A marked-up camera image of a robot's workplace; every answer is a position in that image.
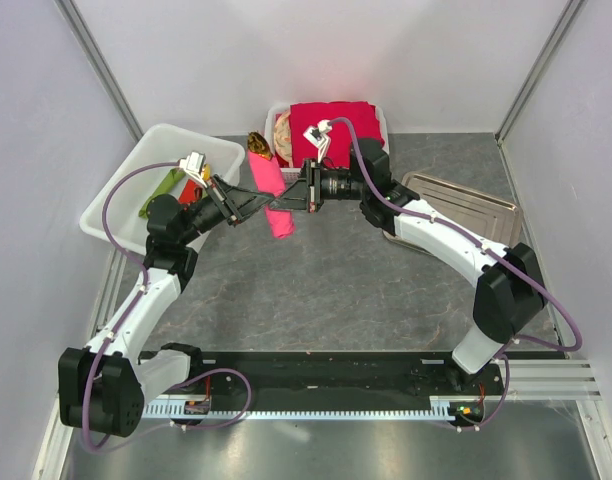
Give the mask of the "pink paper napkin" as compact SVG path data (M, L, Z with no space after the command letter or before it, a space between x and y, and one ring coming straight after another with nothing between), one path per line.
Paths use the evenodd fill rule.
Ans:
M271 156L248 151L248 161L257 189L263 193L278 197L286 188L281 168L277 160ZM264 208L271 234L277 239L290 237L295 232L292 213L274 210L270 206Z

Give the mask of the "gold spoon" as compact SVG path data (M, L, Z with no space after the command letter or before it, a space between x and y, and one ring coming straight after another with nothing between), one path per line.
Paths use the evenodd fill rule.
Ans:
M247 135L247 149L266 160L273 158L271 147L262 134L257 131L249 132Z

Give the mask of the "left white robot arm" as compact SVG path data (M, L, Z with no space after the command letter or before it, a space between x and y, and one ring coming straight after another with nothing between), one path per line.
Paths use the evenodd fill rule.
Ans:
M130 298L85 347L66 349L58 361L61 421L80 429L92 451L103 445L93 433L128 437L147 404L168 391L197 392L208 376L199 348L169 343L143 355L144 344L193 277L198 253L191 242L222 222L247 220L275 198L218 176L205 190L191 205L170 194L149 203L146 256Z

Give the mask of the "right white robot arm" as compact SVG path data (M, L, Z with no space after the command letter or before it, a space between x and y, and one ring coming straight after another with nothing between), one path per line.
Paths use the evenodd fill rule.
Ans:
M530 247L492 242L446 218L393 179L389 156L377 140L360 139L347 169L305 161L298 179L271 207L315 213L327 200L359 201L371 225L426 250L474 287L474 324L443 371L446 386L455 393L475 387L480 370L547 304Z

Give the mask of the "red rolled napkin set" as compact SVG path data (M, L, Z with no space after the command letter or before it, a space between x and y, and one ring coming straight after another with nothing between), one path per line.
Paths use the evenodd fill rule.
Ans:
M193 180L188 180L178 198L182 205L190 205L203 197L204 189Z

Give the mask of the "green rolled napkin set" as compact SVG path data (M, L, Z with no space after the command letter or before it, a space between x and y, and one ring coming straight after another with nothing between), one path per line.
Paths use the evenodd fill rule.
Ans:
M138 212L138 217L142 219L148 218L148 207L150 203L158 196L169 194L174 187L185 177L185 173L183 170L179 168L172 168L168 171L168 173L163 177L158 186L152 192L152 194L147 198L142 207Z

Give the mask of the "patterned paper plates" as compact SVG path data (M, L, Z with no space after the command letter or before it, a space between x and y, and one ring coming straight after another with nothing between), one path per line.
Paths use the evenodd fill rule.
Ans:
M281 113L273 127L273 144L278 161L285 167L293 167L290 110Z

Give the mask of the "white perforated basket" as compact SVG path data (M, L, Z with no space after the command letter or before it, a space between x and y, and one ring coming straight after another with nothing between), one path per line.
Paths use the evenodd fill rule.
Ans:
M388 139L388 130L387 130L387 122L384 116L383 110L375 105L375 118L379 122L380 134L384 141L383 150L386 153L390 152L389 139ZM290 110L290 105L287 103L279 103L271 107L268 111L267 118L265 120L264 127L264 138L269 143L271 150L273 153L276 152L275 148L275 127L277 125L281 125L281 130L285 130L287 134L290 134L289 124L288 124L288 112ZM281 167L282 175L284 180L287 183L291 183L292 181L298 178L300 169L293 167L291 163L288 166Z

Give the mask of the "stack of red napkins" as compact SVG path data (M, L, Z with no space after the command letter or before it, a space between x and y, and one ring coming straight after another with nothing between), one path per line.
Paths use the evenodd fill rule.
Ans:
M317 155L317 148L305 137L304 132L316 126L321 120L333 120L345 117L351 121L359 139L373 138L384 146L376 107L366 101L360 102L311 102L293 104L290 107L289 126L291 129L292 161L295 168L300 168L303 161ZM351 136L344 125L335 125L329 133L331 145L327 155L329 164L335 167L350 166Z

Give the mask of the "white plastic tub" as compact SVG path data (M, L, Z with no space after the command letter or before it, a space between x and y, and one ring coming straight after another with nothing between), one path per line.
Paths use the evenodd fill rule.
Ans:
M245 160L242 145L192 132L170 124L151 127L102 187L82 213L80 229L95 238L106 240L102 211L111 189L132 171L156 163L176 162L192 151L206 155L212 173L231 185L240 181L240 167ZM136 175L113 194L107 209L107 223L114 239L125 249L138 255L146 253L147 221L138 212L166 175L166 168L157 168Z

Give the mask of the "silver metal tray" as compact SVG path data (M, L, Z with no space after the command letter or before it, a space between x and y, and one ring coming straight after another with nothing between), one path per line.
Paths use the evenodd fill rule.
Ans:
M476 235L507 246L520 240L523 213L510 201L418 172L406 173L402 184Z

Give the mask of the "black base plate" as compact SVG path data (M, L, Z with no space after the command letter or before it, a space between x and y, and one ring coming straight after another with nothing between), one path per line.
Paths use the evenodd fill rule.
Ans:
M191 362L191 378L211 369L242 373L253 392L362 388L415 396L499 395L504 367L488 364L475 374L459 369L448 352L295 351L205 352Z

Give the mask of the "aluminium rail frame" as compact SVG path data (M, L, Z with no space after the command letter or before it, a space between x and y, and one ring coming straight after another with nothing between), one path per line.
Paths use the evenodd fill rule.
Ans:
M452 429L465 429L467 426L475 426L491 418L501 405L511 401L576 401L582 403L586 409L596 408L601 400L599 388L595 376L592 373L588 361L581 359L570 359L556 352L544 351L520 351L510 352L505 359L496 359L489 364L495 363L504 367L502 380L504 390L499 395L479 397L467 396L465 394L443 395L453 400L461 399L467 402L477 400L481 403L483 413L475 418L459 414L455 419L447 421L431 420L424 422L436 422L442 426ZM290 392L284 390L264 390L261 394L253 392L249 380L239 371L229 368L211 369L207 371L207 378L191 385L186 390L168 391L160 396L184 396L197 397L201 400L209 400L213 395L225 395L227 397L243 396L244 406L248 407L254 397L259 395L277 397L279 395L301 395L310 397L316 392L319 397L348 397L352 394L367 391L372 396L385 395L394 397L422 397L411 393L400 391L364 390L362 388L326 388L322 391L306 390L301 392ZM172 420L167 421L174 426L192 427L207 424L211 419L202 420ZM227 420L215 420L217 422L233 424L244 419L240 414Z

